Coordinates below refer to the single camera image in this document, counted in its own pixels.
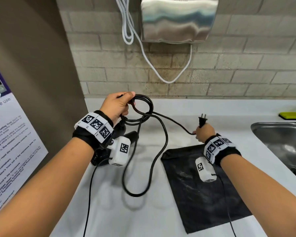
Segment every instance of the hand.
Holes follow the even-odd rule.
[[[193,134],[196,134],[198,141],[205,143],[205,141],[212,135],[216,135],[215,129],[208,123],[202,126],[202,128],[197,128],[196,131],[193,131]]]
[[[128,102],[135,96],[135,92],[118,92],[110,94],[104,100],[100,111],[107,115],[115,124],[120,114],[128,114]]]

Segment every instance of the white power cord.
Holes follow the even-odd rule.
[[[134,28],[134,21],[132,19],[132,16],[130,15],[130,12],[129,12],[129,0],[116,0],[116,3],[118,5],[118,8],[120,9],[121,11],[121,14],[122,14],[122,37],[123,37],[123,40],[124,42],[127,44],[127,45],[131,45],[133,42],[134,42],[134,35],[136,36],[136,38],[138,39],[138,42],[140,44],[140,47],[141,47],[141,51],[143,53],[143,56],[146,60],[146,62],[149,64],[149,66],[154,70],[154,72],[156,73],[156,75],[159,77],[160,80],[162,80],[163,82],[167,83],[167,84],[171,84],[171,83],[174,83],[180,76],[181,74],[186,70],[186,68],[189,66],[190,62],[191,62],[191,59],[192,59],[192,45],[191,45],[191,48],[190,48],[190,59],[187,63],[187,65],[183,68],[183,70],[179,73],[179,75],[174,78],[174,80],[172,81],[166,81],[164,80],[158,73],[158,71],[153,67],[153,65],[150,63],[150,61],[148,60],[146,54],[145,54],[145,51],[144,51],[144,47],[143,47],[143,44],[141,42],[141,39],[139,37],[139,35],[137,34],[137,32],[135,31],[135,28]],[[130,36],[128,36],[127,34],[127,27],[129,29],[129,32],[130,32]]]

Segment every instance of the black mat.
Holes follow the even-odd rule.
[[[229,222],[222,183],[199,178],[195,160],[204,156],[204,145],[167,150],[161,158],[186,233]],[[224,182],[232,221],[252,215],[225,172],[214,167]]]

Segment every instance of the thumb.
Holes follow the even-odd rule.
[[[131,99],[135,97],[135,92],[126,92],[121,98],[120,101],[123,105],[126,105]]]

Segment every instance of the stainless steel sink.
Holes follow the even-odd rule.
[[[255,123],[251,130],[296,175],[296,123]]]

